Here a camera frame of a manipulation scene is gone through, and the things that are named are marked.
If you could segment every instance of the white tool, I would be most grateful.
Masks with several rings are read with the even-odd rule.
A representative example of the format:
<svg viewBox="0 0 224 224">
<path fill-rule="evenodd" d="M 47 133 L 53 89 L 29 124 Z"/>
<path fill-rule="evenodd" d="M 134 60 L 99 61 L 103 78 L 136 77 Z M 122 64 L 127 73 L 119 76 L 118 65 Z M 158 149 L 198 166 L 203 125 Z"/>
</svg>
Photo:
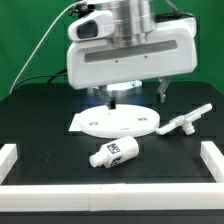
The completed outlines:
<svg viewBox="0 0 224 224">
<path fill-rule="evenodd" d="M 90 163 L 93 167 L 104 165 L 110 168 L 136 157 L 138 153 L 137 141 L 131 136 L 126 136 L 102 145 L 100 151 L 90 157 Z"/>
<path fill-rule="evenodd" d="M 186 135 L 191 135 L 195 132 L 194 126 L 192 123 L 201 118 L 201 115 L 207 113 L 212 109 L 211 104 L 206 104 L 189 114 L 179 116 L 169 122 L 169 124 L 165 125 L 162 128 L 156 130 L 156 133 L 159 135 L 165 135 L 166 133 L 172 131 L 173 129 L 182 126 Z"/>
</svg>

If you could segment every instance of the black table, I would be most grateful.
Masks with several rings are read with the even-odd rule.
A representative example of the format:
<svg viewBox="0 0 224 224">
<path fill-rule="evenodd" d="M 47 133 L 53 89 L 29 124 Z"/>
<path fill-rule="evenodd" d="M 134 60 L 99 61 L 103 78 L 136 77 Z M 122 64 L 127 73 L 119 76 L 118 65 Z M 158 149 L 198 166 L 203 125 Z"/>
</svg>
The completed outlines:
<svg viewBox="0 0 224 224">
<path fill-rule="evenodd" d="M 119 99 L 156 110 L 161 125 L 206 103 L 213 110 L 194 123 L 196 133 L 178 128 L 165 136 L 137 138 L 136 159 L 111 169 L 92 168 L 89 156 L 111 140 L 69 132 L 75 113 L 103 105 L 103 99 L 65 84 L 30 84 L 0 103 L 0 144 L 16 143 L 19 159 L 3 185 L 205 183 L 215 182 L 200 158 L 201 141 L 214 141 L 224 152 L 224 97 L 205 83 L 172 83 L 163 104 L 155 102 L 157 83 L 144 83 L 141 94 Z M 223 223 L 219 211 L 120 211 L 1 213 L 0 223 Z"/>
</svg>

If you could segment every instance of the black cable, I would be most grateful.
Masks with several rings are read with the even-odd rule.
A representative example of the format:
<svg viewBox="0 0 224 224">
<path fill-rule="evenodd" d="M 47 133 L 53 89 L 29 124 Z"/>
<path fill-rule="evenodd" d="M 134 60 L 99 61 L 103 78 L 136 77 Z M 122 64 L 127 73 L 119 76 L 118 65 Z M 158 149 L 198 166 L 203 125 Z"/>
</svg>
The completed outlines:
<svg viewBox="0 0 224 224">
<path fill-rule="evenodd" d="M 56 73 L 57 76 L 60 76 L 62 74 L 65 74 L 67 72 L 67 69 L 63 69 L 62 71 Z M 48 81 L 47 81 L 47 84 L 51 84 L 51 82 L 53 82 L 57 76 L 54 76 L 54 77 L 51 77 Z"/>
<path fill-rule="evenodd" d="M 27 78 L 27 79 L 23 79 L 22 81 L 20 81 L 19 83 L 17 83 L 14 88 L 12 89 L 12 92 L 15 91 L 16 88 L 18 88 L 21 84 L 23 84 L 24 82 L 33 80 L 33 79 L 40 79 L 40 78 L 57 78 L 57 77 L 65 77 L 67 75 L 63 75 L 63 74 L 56 74 L 56 75 L 42 75 L 42 76 L 35 76 L 35 77 L 31 77 L 31 78 Z"/>
</svg>

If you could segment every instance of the white connector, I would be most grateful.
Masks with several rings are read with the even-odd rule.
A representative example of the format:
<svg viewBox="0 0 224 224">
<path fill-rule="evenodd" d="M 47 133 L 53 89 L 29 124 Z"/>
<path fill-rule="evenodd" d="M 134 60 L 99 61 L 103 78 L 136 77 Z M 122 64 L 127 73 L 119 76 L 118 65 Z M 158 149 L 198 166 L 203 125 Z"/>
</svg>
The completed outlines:
<svg viewBox="0 0 224 224">
<path fill-rule="evenodd" d="M 166 133 L 172 131 L 173 129 L 182 126 L 186 135 L 191 135 L 195 132 L 194 126 L 192 123 L 201 118 L 202 114 L 207 113 L 212 109 L 211 104 L 206 104 L 189 114 L 179 116 L 169 122 L 169 124 L 163 126 L 162 128 L 158 128 L 156 133 L 158 135 L 165 135 Z"/>
</svg>

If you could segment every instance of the cylindrical object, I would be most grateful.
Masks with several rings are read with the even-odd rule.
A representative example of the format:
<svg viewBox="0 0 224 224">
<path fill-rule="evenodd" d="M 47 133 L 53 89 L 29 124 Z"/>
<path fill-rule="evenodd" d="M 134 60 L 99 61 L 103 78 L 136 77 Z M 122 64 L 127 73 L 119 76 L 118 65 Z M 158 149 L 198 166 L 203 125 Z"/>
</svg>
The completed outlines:
<svg viewBox="0 0 224 224">
<path fill-rule="evenodd" d="M 110 168 L 136 157 L 138 153 L 137 141 L 131 136 L 126 136 L 102 145 L 100 151 L 90 157 L 90 163 L 93 167 L 104 165 Z"/>
<path fill-rule="evenodd" d="M 110 10 L 115 32 L 112 44 L 116 48 L 144 44 L 147 33 L 156 28 L 153 0 L 111 0 L 95 5 L 97 10 Z"/>
<path fill-rule="evenodd" d="M 183 125 L 183 130 L 185 131 L 186 135 L 191 135 L 191 134 L 195 133 L 195 129 L 194 129 L 194 126 L 192 125 L 192 123 L 187 123 L 187 124 Z"/>
</svg>

